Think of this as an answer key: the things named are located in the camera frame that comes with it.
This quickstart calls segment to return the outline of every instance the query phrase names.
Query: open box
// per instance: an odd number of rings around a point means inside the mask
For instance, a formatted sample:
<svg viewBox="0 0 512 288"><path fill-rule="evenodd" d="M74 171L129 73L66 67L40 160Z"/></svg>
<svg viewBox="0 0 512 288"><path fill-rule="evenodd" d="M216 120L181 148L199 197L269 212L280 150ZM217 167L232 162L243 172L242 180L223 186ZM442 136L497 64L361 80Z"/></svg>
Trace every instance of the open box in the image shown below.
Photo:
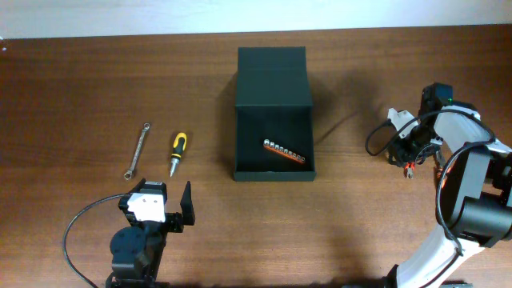
<svg viewBox="0 0 512 288"><path fill-rule="evenodd" d="M304 47L239 48L235 181L313 181L313 101ZM266 150L269 139L306 158Z"/></svg>

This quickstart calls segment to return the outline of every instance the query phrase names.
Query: white wall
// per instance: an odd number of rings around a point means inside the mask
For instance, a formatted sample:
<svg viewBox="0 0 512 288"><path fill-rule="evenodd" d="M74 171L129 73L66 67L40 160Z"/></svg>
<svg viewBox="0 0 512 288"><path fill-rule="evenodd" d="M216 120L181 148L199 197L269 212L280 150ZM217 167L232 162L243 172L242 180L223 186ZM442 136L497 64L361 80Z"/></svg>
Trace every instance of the white wall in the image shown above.
<svg viewBox="0 0 512 288"><path fill-rule="evenodd" d="M4 38L510 22L512 0L0 0Z"/></svg>

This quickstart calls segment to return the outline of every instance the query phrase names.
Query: screwdriver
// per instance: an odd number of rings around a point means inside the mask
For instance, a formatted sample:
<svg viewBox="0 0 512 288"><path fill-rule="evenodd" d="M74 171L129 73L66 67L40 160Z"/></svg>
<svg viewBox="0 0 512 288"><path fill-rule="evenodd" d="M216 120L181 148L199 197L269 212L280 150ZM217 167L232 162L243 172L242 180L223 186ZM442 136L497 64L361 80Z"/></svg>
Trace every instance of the screwdriver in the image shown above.
<svg viewBox="0 0 512 288"><path fill-rule="evenodd" d="M173 153L170 156L170 176L173 177L174 172L176 171L176 167L179 164L179 161L182 159L183 151L185 151L186 147L186 134L183 132L178 133L176 135L176 139L173 144Z"/></svg>

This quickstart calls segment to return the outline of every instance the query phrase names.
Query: wrench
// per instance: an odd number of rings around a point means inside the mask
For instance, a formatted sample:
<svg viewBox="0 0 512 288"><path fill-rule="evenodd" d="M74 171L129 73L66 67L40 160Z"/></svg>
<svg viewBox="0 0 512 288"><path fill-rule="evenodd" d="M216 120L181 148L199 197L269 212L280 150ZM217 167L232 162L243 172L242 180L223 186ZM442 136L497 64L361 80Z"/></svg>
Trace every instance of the wrench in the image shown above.
<svg viewBox="0 0 512 288"><path fill-rule="evenodd" d="M150 124L144 123L144 127L142 128L141 137L138 139L137 149L135 149L134 159L131 161L130 168L125 173L125 179L130 180L133 176L135 176L135 167L137 165L138 156L141 153L142 142L144 142L144 136L146 132L150 130Z"/></svg>

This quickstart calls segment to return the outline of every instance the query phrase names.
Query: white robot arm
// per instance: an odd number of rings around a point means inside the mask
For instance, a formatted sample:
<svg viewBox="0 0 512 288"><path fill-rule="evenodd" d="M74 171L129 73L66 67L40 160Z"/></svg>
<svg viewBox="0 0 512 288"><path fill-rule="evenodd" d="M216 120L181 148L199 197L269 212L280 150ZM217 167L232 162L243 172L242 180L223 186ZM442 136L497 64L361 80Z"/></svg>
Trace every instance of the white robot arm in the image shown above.
<svg viewBox="0 0 512 288"><path fill-rule="evenodd" d="M422 117L427 114L435 117ZM449 173L446 180L440 179L438 224L413 256L390 274L393 279L388 283L397 288L440 287L465 260L499 240L512 238L512 149L484 129L472 105L454 102L448 85L435 83L423 90L418 118L421 123L407 111L390 109L388 125L398 131L386 146L391 164L412 173L410 169L419 159L439 156L443 142L458 154L457 161L445 167ZM468 143L475 142L483 144L469 147ZM502 195L482 192L485 181L501 189Z"/></svg>

